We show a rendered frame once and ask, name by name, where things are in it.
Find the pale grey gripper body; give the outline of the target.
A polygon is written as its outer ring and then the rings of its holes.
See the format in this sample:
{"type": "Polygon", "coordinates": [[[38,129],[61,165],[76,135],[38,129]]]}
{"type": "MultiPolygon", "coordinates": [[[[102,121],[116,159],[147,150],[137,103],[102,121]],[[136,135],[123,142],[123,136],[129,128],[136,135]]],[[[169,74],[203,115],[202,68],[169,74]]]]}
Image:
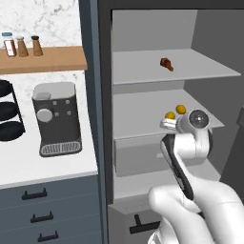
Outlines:
{"type": "Polygon", "coordinates": [[[160,121],[160,127],[166,130],[176,130],[176,120],[170,118],[164,118],[160,121]]]}

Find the brown chicken drumstick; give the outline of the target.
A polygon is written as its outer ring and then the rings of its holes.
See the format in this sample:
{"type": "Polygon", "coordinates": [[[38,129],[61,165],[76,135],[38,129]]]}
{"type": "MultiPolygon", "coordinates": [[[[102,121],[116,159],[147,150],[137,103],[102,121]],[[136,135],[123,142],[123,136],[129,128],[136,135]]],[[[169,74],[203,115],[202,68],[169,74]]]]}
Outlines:
{"type": "Polygon", "coordinates": [[[164,68],[167,68],[169,71],[173,71],[172,62],[168,58],[162,58],[160,60],[160,65],[164,68]]]}

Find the grey fridge shelf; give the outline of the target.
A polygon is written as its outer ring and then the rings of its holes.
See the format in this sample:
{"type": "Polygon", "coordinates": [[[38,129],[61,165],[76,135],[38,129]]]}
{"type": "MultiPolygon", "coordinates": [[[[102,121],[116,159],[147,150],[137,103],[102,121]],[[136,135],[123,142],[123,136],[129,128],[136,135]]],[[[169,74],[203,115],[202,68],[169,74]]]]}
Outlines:
{"type": "Polygon", "coordinates": [[[240,73],[192,49],[115,51],[112,54],[114,85],[232,76],[240,76],[240,73]],[[160,65],[162,58],[172,62],[173,71],[160,65]]]}
{"type": "MultiPolygon", "coordinates": [[[[204,179],[218,181],[220,173],[214,168],[211,162],[206,159],[203,164],[188,166],[192,175],[204,179]]],[[[176,180],[170,170],[143,173],[132,176],[113,176],[113,198],[120,199],[140,194],[147,194],[149,189],[160,185],[174,185],[176,180]]]]}
{"type": "Polygon", "coordinates": [[[147,91],[116,94],[113,97],[113,137],[115,139],[168,133],[160,127],[166,112],[175,112],[177,105],[187,111],[200,109],[210,117],[210,127],[224,124],[184,90],[147,91]]]}

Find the dark grey open fridge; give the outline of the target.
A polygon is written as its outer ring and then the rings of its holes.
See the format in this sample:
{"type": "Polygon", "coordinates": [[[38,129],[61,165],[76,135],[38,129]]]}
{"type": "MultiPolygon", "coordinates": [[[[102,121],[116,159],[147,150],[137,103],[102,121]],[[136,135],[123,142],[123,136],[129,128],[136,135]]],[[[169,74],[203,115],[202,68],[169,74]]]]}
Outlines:
{"type": "Polygon", "coordinates": [[[224,124],[212,128],[213,150],[206,158],[221,179],[244,106],[244,0],[79,0],[79,9],[88,62],[85,77],[101,189],[103,242],[110,244],[108,207],[117,200],[113,198],[113,97],[187,92],[224,124]],[[185,49],[202,53],[240,76],[125,85],[112,82],[115,51],[185,49]]]}

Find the dark grey fridge door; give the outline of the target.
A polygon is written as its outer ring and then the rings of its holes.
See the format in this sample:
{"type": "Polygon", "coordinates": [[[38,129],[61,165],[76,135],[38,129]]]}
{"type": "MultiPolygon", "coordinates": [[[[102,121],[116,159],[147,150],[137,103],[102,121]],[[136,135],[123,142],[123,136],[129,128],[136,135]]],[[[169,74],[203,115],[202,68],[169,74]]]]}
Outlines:
{"type": "Polygon", "coordinates": [[[244,201],[244,106],[236,124],[238,131],[220,181],[231,186],[244,201]]]}

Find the grey fridge bottom drawer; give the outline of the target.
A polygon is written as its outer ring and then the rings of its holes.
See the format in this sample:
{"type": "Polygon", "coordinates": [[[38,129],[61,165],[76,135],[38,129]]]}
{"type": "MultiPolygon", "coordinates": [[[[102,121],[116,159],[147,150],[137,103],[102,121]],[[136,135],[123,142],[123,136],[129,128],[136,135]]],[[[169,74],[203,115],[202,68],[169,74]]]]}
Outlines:
{"type": "Polygon", "coordinates": [[[110,244],[147,244],[156,230],[130,234],[129,227],[135,225],[138,214],[142,224],[161,221],[158,213],[151,210],[147,196],[138,195],[117,199],[108,207],[110,244]]]}

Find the grey coffee machine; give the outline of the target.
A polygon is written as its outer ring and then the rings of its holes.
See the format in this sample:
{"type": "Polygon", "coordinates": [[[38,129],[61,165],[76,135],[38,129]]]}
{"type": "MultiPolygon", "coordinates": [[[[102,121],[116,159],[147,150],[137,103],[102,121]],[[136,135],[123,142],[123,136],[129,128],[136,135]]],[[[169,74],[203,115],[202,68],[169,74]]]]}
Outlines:
{"type": "Polygon", "coordinates": [[[75,84],[38,84],[31,99],[41,136],[40,155],[52,157],[80,153],[82,139],[75,84]]]}

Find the blue-grey drawer front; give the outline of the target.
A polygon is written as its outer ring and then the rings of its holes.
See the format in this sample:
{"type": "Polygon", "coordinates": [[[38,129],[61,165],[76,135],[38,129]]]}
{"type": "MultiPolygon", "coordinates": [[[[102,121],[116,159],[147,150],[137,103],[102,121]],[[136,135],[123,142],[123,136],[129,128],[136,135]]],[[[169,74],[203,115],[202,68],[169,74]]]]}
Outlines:
{"type": "Polygon", "coordinates": [[[102,244],[101,227],[97,216],[80,217],[49,224],[35,225],[0,233],[0,244],[102,244]],[[40,234],[59,238],[38,242],[40,234]]]}
{"type": "Polygon", "coordinates": [[[97,192],[96,175],[3,189],[0,190],[0,210],[97,192]],[[25,191],[40,193],[44,188],[48,193],[47,197],[22,200],[25,191]]]}
{"type": "Polygon", "coordinates": [[[5,209],[0,211],[0,232],[97,214],[98,212],[99,207],[94,200],[82,200],[81,198],[77,198],[74,201],[64,199],[61,201],[5,209]],[[43,216],[48,215],[50,212],[53,214],[52,220],[38,223],[30,222],[33,214],[43,216]]]}

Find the brown shaker dark cap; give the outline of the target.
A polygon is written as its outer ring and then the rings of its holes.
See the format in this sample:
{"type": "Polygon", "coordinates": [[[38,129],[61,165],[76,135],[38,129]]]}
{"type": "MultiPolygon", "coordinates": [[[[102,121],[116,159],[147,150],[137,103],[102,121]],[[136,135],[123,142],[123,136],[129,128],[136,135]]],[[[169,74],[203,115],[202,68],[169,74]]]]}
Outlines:
{"type": "Polygon", "coordinates": [[[32,39],[32,48],[33,48],[33,55],[34,56],[42,56],[43,51],[39,42],[39,37],[37,35],[33,35],[32,39]]]}

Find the brown shaker pale cap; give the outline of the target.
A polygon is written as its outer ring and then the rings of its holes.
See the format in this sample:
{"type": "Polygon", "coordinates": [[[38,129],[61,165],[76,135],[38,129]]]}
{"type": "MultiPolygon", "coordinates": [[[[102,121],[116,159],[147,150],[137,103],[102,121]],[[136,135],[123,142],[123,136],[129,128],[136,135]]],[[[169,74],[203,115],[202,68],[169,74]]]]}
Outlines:
{"type": "Polygon", "coordinates": [[[20,57],[27,57],[29,55],[23,36],[17,37],[17,46],[20,57]]]}

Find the blue-lidded spice jar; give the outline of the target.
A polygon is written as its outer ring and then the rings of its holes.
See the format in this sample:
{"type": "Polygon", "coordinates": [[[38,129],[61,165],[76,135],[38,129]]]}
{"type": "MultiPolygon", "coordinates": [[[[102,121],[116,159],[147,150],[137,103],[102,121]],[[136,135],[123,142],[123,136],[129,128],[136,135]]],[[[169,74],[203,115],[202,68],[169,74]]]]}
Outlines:
{"type": "Polygon", "coordinates": [[[16,47],[12,38],[11,32],[3,32],[2,37],[4,38],[4,46],[8,57],[14,57],[16,55],[16,47]]]}

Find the wooden wall shelf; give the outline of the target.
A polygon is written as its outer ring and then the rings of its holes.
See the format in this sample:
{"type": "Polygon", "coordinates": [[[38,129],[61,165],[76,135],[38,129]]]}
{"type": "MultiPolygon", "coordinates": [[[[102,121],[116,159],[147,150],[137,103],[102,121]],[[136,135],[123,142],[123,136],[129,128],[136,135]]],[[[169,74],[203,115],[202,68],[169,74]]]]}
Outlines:
{"type": "Polygon", "coordinates": [[[42,56],[34,56],[32,49],[28,52],[27,57],[8,57],[5,50],[0,50],[0,74],[85,71],[88,68],[81,46],[44,48],[42,56]]]}

